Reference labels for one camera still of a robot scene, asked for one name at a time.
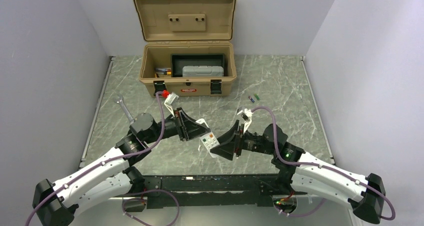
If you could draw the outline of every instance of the gray case inside toolbox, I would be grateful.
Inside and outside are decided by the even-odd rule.
[[[221,66],[184,66],[183,77],[223,77],[224,68]]]

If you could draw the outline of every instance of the wrench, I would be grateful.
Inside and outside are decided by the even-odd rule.
[[[134,118],[133,116],[131,116],[130,111],[128,110],[127,106],[125,106],[124,103],[124,96],[122,96],[122,94],[118,93],[115,98],[114,98],[115,102],[117,104],[120,105],[121,109],[123,110],[123,112],[125,113],[125,116],[128,118],[129,124],[134,123]]]

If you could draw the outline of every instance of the marble tabletop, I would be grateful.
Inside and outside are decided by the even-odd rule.
[[[161,120],[156,99],[149,96],[138,75],[141,56],[118,56],[113,59],[100,109],[85,156],[86,164],[106,153],[129,129],[129,122],[120,106],[113,101],[121,93],[133,116],[150,113]],[[268,106],[278,126],[289,136],[288,141],[330,163],[317,109],[299,56],[236,55],[237,79],[231,94],[225,97],[180,97],[173,106],[182,107],[194,119],[204,118],[219,137],[234,124],[236,109]],[[260,100],[252,103],[248,96],[257,94]],[[263,133],[272,122],[267,111],[253,115],[250,132]],[[135,166],[144,175],[210,175],[277,173],[271,155],[244,150],[233,161],[212,158],[197,139],[182,142],[177,136],[162,140],[159,145]]]

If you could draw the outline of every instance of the red label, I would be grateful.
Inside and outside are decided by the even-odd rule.
[[[191,92],[196,92],[197,89],[195,88],[189,88],[189,89],[181,89],[181,92],[183,93],[191,93]]]

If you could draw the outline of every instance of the black latch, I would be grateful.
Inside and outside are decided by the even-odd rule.
[[[153,81],[153,85],[154,85],[153,96],[156,96],[156,92],[167,90],[167,87],[165,86],[165,81]]]
[[[223,93],[221,90],[222,80],[221,79],[212,79],[210,81],[210,94],[211,95],[220,95]]]

